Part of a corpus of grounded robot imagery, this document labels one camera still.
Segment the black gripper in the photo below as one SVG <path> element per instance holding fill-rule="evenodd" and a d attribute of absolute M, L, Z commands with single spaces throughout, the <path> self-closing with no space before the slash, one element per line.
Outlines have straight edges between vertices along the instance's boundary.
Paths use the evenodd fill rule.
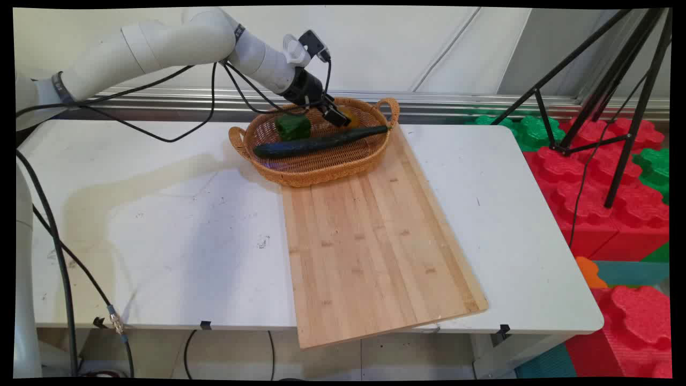
<path fill-rule="evenodd" d="M 347 127 L 352 122 L 351 118 L 336 105 L 333 97 L 324 96 L 321 81 L 305 68 L 294 68 L 294 77 L 288 88 L 278 95 L 298 107 L 305 105 L 309 107 L 320 106 L 324 120 L 335 125 L 335 127 Z"/>

